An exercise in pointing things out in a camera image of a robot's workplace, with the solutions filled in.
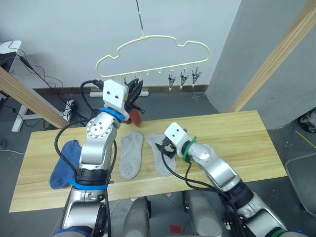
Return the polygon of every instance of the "hanger clip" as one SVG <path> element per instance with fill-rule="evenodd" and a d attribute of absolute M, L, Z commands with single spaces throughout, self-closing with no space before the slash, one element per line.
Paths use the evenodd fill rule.
<path fill-rule="evenodd" d="M 171 71 L 171 76 L 170 76 L 170 74 L 169 74 L 169 77 L 168 77 L 168 81 L 169 81 L 169 91 L 172 90 L 173 83 L 174 83 L 174 81 L 175 81 L 176 78 L 177 78 L 177 76 L 175 76 L 174 78 L 172 77 L 172 72 L 173 72 L 173 71 Z"/>
<path fill-rule="evenodd" d="M 184 83 L 185 83 L 186 80 L 189 78 L 189 75 L 186 75 L 186 76 L 185 76 L 185 71 L 186 71 L 186 69 L 184 68 L 184 69 L 183 69 L 183 73 L 181 72 L 181 75 L 180 75 L 180 77 L 181 77 L 180 89 L 182 89 Z"/>
<path fill-rule="evenodd" d="M 198 67 L 196 69 L 196 73 L 193 72 L 192 70 L 192 87 L 195 86 L 197 79 L 201 76 L 202 72 L 198 73 Z"/>

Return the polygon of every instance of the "red tag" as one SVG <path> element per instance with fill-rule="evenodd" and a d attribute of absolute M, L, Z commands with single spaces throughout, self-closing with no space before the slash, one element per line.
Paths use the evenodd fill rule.
<path fill-rule="evenodd" d="M 170 233 L 181 234 L 181 226 L 169 226 Z"/>

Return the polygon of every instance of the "wall baseboard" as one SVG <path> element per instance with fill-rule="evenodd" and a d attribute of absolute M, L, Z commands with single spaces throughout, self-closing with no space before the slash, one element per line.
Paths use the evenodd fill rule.
<path fill-rule="evenodd" d="M 182 89 L 180 86 L 174 86 L 171 91 L 169 91 L 169 86 L 144 86 L 143 91 L 149 91 L 149 93 L 181 93 L 181 92 L 206 92 L 208 85 L 196 85 L 192 87 L 191 85 L 184 85 Z M 34 90 L 40 95 L 54 95 L 54 91 L 50 88 L 34 88 Z M 80 87 L 57 87 L 56 92 L 63 94 L 80 94 Z M 85 87 L 83 92 L 89 94 L 90 92 L 100 91 L 96 87 Z"/>

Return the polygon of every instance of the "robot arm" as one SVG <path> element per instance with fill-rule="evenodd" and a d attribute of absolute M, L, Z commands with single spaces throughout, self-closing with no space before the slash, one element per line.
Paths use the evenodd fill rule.
<path fill-rule="evenodd" d="M 226 202 L 236 207 L 237 214 L 255 236 L 264 237 L 274 230 L 286 230 L 282 221 L 210 146 L 196 143 L 175 122 L 164 135 L 179 157 L 196 162 L 214 186 L 229 197 Z"/>
<path fill-rule="evenodd" d="M 113 80 L 104 82 L 104 108 L 86 126 L 87 141 L 83 144 L 79 168 L 67 203 L 61 230 L 55 235 L 101 237 L 110 217 L 107 206 L 101 202 L 107 198 L 114 160 L 111 164 L 112 145 L 120 123 L 129 119 L 131 109 L 141 92 L 143 82 L 137 78 L 128 85 Z"/>

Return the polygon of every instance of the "gray floor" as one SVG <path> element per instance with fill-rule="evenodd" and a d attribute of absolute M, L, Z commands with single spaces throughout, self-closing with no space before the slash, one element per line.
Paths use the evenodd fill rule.
<path fill-rule="evenodd" d="M 90 112 L 82 103 L 80 96 L 67 95 L 64 97 L 66 99 L 74 98 L 78 100 L 81 114 L 89 116 Z M 46 98 L 58 109 L 63 109 L 62 103 L 55 96 L 46 96 Z M 101 98 L 90 98 L 89 100 L 95 108 L 103 105 Z M 20 104 L 11 98 L 1 104 L 12 106 L 17 110 L 20 107 Z M 139 106 L 146 109 L 143 120 L 217 113 L 204 93 L 151 94 L 149 97 L 140 98 Z M 31 132 L 44 129 L 43 122 L 41 121 L 35 127 L 23 125 L 19 133 L 12 133 L 11 128 L 15 117 L 16 115 L 12 113 L 11 109 L 0 105 L 0 139 L 8 141 L 7 149 L 23 152 L 26 149 Z M 36 120 L 28 121 L 27 124 L 32 125 L 35 122 Z M 311 145 L 294 132 L 295 130 L 299 130 L 304 135 L 307 135 L 316 144 L 316 136 L 304 133 L 295 122 L 282 129 L 269 131 L 270 137 L 283 163 L 289 158 L 315 152 L 315 149 Z M 8 213 L 22 160 L 23 156 L 21 155 L 0 152 L 0 188 L 2 190 L 0 236 L 51 236 L 58 229 L 62 208 Z M 303 230 L 310 236 L 316 235 L 316 219 L 301 208 L 288 177 L 250 182 L 248 185 L 275 211 L 289 229 Z M 221 206 L 218 205 L 218 198 L 214 194 L 207 195 L 220 216 Z M 189 217 L 182 209 L 181 194 L 179 192 L 172 193 L 171 196 L 167 194 L 150 196 L 149 200 L 152 202 L 153 208 L 150 220 L 153 237 L 192 234 Z M 112 201 L 110 203 L 113 237 L 120 236 L 121 226 L 131 204 L 132 202 L 129 199 Z M 170 225 L 180 226 L 181 234 L 170 234 Z"/>

